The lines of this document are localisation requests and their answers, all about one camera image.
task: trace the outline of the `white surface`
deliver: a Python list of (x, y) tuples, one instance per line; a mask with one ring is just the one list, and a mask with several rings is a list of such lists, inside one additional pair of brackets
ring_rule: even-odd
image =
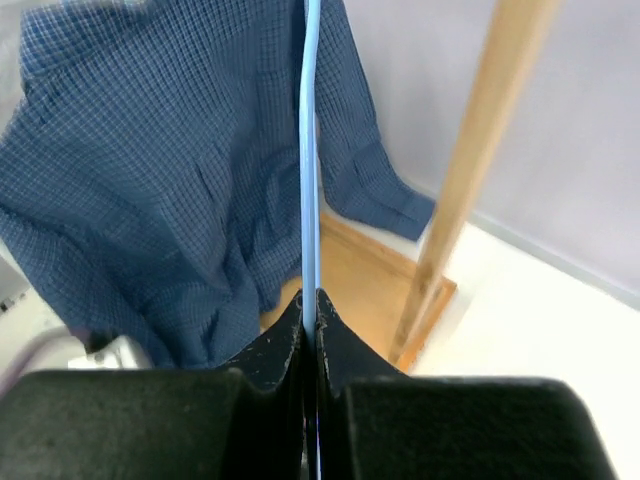
[[(418, 254), (414, 243), (356, 227), (408, 257)], [(564, 380), (591, 411), (619, 477), (640, 478), (640, 312), (471, 225), (447, 276), (457, 295), (414, 374)], [(0, 369), (29, 338), (59, 325), (29, 291), (0, 317)], [(82, 352), (67, 344), (37, 366), (62, 368)]]
[[(396, 171), (440, 190), (493, 0), (345, 0)], [(640, 308), (640, 2), (566, 0), (492, 165), (483, 228)]]

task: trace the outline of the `wooden stand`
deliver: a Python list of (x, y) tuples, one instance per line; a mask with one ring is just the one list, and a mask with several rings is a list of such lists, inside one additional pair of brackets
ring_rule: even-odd
[[(349, 328), (381, 357), (387, 358), (416, 264), (330, 214), (321, 214), (320, 228), (323, 288)], [(296, 278), (282, 288), (278, 308), (261, 318), (263, 328), (275, 323), (301, 284), (301, 279)], [(434, 305), (436, 318), (455, 289), (453, 282), (444, 279)], [(398, 369), (409, 370), (429, 331), (422, 329), (413, 338), (395, 362)]]
[(389, 361), (437, 321), (442, 274), (469, 216), (559, 0), (500, 0), (449, 171), (398, 324)]

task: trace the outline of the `wooden stick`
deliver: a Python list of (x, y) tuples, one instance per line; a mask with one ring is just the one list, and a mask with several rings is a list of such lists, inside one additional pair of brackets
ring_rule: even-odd
[(559, 3), (500, 0), (496, 5), (429, 238), (391, 346), (389, 361), (393, 364), (418, 320), (431, 307), (451, 251)]

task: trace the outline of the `blue fabric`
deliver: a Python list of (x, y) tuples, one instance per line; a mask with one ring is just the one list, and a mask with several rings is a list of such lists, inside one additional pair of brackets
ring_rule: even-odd
[[(0, 145), (0, 237), (70, 327), (158, 366), (218, 365), (299, 270), (302, 0), (69, 2), (23, 19), (26, 97)], [(340, 0), (317, 59), (327, 202), (419, 236)]]

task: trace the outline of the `black plastic part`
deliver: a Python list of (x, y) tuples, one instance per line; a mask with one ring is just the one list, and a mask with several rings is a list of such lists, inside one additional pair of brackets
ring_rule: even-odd
[[(298, 292), (216, 370), (27, 375), (0, 400), (0, 479), (297, 479), (303, 403), (309, 412), (316, 394), (324, 478), (614, 478), (564, 384), (412, 379), (322, 291), (317, 314), (316, 352)], [(311, 449), (315, 432), (307, 437)]]

